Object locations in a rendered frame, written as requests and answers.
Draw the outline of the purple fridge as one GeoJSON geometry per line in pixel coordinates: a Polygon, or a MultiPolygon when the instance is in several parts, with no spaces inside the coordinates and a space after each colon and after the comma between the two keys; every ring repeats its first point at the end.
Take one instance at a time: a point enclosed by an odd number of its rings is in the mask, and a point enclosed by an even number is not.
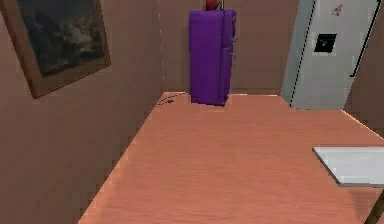
{"type": "Polygon", "coordinates": [[[235,37],[233,9],[189,14],[190,95],[193,103],[224,106],[229,94],[235,37]]]}

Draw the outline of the white fridge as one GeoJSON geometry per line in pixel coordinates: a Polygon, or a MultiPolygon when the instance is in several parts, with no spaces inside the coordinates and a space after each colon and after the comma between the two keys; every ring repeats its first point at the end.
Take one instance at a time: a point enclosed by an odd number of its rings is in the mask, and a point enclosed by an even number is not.
{"type": "Polygon", "coordinates": [[[384,0],[299,0],[282,98],[306,110],[344,108],[384,0]]]}

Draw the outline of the framed dark landscape painting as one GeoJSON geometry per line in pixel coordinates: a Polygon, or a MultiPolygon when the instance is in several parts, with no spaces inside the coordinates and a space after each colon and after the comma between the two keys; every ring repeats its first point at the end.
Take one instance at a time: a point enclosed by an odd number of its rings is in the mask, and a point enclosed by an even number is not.
{"type": "Polygon", "coordinates": [[[111,65],[101,0],[0,0],[33,98],[111,65]]]}

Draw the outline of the white table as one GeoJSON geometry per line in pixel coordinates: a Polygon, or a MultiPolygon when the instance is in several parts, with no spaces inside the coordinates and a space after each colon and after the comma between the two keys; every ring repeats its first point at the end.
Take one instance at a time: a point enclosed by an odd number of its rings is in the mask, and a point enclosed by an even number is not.
{"type": "Polygon", "coordinates": [[[312,152],[340,187],[381,188],[364,224],[384,213],[384,146],[313,146],[312,152]]]}

